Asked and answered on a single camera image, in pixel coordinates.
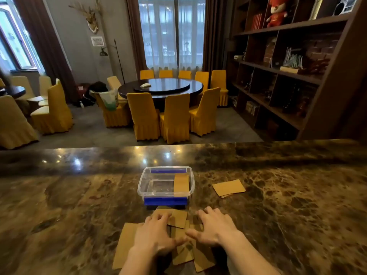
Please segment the brown curtain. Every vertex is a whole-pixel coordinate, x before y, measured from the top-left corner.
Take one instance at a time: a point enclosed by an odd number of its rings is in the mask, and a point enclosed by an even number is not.
[[[30,34],[33,45],[46,70],[55,82],[59,78],[67,102],[78,100],[76,84],[42,0],[14,0]]]
[[[146,70],[146,61],[144,53],[144,42],[140,24],[140,12],[138,0],[126,0],[127,11],[130,22],[130,36],[132,50],[134,53],[136,75],[140,79],[140,71]]]
[[[222,69],[227,0],[205,1],[203,71]]]

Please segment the stuffed toy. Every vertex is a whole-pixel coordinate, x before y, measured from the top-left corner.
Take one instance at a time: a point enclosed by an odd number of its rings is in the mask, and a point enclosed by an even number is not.
[[[270,0],[269,5],[272,6],[270,12],[272,15],[266,20],[269,27],[279,26],[283,23],[284,18],[288,16],[286,12],[286,3],[288,0]]]

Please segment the right hand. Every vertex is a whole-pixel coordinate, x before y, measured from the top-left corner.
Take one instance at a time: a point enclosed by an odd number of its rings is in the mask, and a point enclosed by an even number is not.
[[[218,208],[214,210],[207,206],[205,212],[201,209],[196,212],[204,225],[204,231],[199,232],[195,229],[185,231],[187,236],[199,241],[202,244],[224,246],[228,242],[236,242],[236,239],[245,237],[237,230],[232,218],[228,214],[223,214]]]

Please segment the left hand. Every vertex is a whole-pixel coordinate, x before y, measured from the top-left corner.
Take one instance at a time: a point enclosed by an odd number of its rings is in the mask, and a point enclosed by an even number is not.
[[[136,230],[132,249],[147,252],[151,256],[165,255],[184,244],[188,238],[174,239],[167,234],[167,222],[172,213],[153,214]]]

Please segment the sheer white curtain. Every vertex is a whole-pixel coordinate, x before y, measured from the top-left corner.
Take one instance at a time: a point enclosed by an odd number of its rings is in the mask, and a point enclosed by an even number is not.
[[[203,66],[204,20],[205,0],[178,0],[178,68],[192,77]]]
[[[154,69],[177,69],[174,0],[139,0],[146,65]]]

